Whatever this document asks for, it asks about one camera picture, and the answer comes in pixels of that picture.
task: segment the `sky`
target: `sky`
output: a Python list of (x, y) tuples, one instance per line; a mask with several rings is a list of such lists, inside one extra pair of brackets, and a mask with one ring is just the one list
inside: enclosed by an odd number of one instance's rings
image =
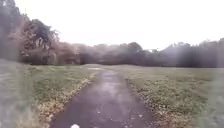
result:
[(224, 37), (223, 0), (15, 0), (69, 43), (137, 42), (144, 49)]

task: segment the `paved path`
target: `paved path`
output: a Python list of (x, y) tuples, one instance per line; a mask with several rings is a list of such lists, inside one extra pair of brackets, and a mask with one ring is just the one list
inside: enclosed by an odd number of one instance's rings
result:
[(99, 74), (55, 116), (51, 128), (153, 128), (152, 114), (114, 71)]

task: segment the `wet path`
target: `wet path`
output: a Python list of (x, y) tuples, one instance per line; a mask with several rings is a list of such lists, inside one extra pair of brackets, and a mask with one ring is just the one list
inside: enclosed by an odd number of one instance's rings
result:
[(51, 128), (153, 128), (152, 114), (116, 72), (105, 71), (55, 116)]

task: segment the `grass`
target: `grass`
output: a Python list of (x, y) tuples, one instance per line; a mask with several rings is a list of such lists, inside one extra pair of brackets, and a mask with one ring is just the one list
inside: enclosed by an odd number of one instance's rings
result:
[(120, 72), (164, 128), (191, 128), (205, 111), (215, 76), (223, 69), (99, 66)]
[(3, 127), (48, 127), (53, 115), (96, 73), (81, 66), (30, 66), (0, 61)]

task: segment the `grass field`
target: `grass field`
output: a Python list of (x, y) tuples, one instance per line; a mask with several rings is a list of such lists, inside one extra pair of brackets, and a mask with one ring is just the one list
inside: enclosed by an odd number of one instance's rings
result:
[(223, 115), (220, 118), (213, 115), (223, 110), (215, 101), (218, 99), (224, 104), (224, 98), (216, 95), (223, 94), (224, 89), (220, 86), (223, 81), (220, 79), (224, 76), (224, 69), (30, 66), (0, 60), (0, 114), (4, 117), (0, 118), (0, 125), (47, 127), (44, 125), (53, 114), (62, 110), (69, 98), (97, 73), (89, 67), (122, 74), (133, 92), (147, 107), (155, 110), (161, 127), (191, 128), (203, 122), (201, 117), (206, 117), (204, 124), (209, 123), (203, 128), (223, 122), (220, 120)]
[(165, 128), (197, 126), (216, 76), (224, 75), (223, 69), (88, 66), (120, 72)]
[(3, 127), (47, 127), (53, 114), (62, 110), (96, 73), (81, 66), (30, 66), (0, 61)]

